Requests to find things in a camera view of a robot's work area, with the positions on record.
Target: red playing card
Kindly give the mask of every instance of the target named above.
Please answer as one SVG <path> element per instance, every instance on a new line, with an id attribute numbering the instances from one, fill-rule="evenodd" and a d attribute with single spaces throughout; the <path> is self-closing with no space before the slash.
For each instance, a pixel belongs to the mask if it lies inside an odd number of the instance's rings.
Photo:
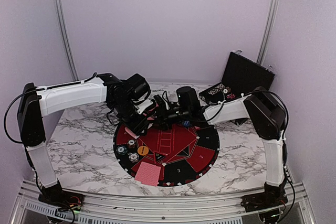
<path id="1" fill-rule="evenodd" d="M 135 176 L 135 180 L 144 185 L 158 186 L 161 167 L 142 162 Z"/>

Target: triangle pattern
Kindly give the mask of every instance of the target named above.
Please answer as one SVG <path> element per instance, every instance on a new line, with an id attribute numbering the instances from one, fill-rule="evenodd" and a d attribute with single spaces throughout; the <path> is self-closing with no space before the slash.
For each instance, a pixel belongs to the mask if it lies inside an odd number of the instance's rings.
<path id="1" fill-rule="evenodd" d="M 158 153 L 158 152 L 154 152 L 154 162 L 157 163 L 159 161 L 161 161 L 162 159 L 164 159 L 166 156 Z"/>
<path id="2" fill-rule="evenodd" d="M 180 153 L 177 154 L 177 156 L 182 156 L 182 157 L 188 157 L 189 156 L 189 145 L 184 148 Z"/>

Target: ladder graphic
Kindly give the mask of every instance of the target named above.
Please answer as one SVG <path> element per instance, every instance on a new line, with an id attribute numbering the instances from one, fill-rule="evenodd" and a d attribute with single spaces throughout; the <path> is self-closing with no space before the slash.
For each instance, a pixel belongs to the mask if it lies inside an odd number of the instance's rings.
<path id="1" fill-rule="evenodd" d="M 161 131 L 159 152 L 170 154 L 171 146 L 172 146 L 172 139 L 173 139 L 173 129 L 167 130 L 167 131 Z"/>

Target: orange poker chip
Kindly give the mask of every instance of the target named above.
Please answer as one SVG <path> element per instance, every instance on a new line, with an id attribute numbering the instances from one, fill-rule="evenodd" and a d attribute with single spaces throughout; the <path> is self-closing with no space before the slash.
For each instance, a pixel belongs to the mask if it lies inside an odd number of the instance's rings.
<path id="1" fill-rule="evenodd" d="M 149 152 L 149 149 L 148 149 L 147 146 L 140 146 L 140 147 L 138 148 L 138 154 L 141 155 L 141 156 L 145 156 L 145 155 L 147 155 L 148 152 Z"/>

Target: white marble tabletop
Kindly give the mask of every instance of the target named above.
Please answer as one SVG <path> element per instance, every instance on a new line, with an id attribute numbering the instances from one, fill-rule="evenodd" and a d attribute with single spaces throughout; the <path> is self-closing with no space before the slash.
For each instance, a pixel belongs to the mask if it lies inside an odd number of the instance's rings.
<path id="1" fill-rule="evenodd" d="M 151 84 L 152 94 L 167 90 L 177 101 L 181 84 Z M 189 85 L 197 92 L 208 85 Z M 183 196 L 227 193 L 262 187 L 266 179 L 265 152 L 253 125 L 232 122 L 216 126 L 220 150 L 214 166 L 201 178 L 182 186 L 153 187 L 134 180 L 119 165 L 113 151 L 112 126 L 104 103 L 88 104 L 64 111 L 49 143 L 48 151 L 63 188 L 91 193 L 135 196 Z"/>

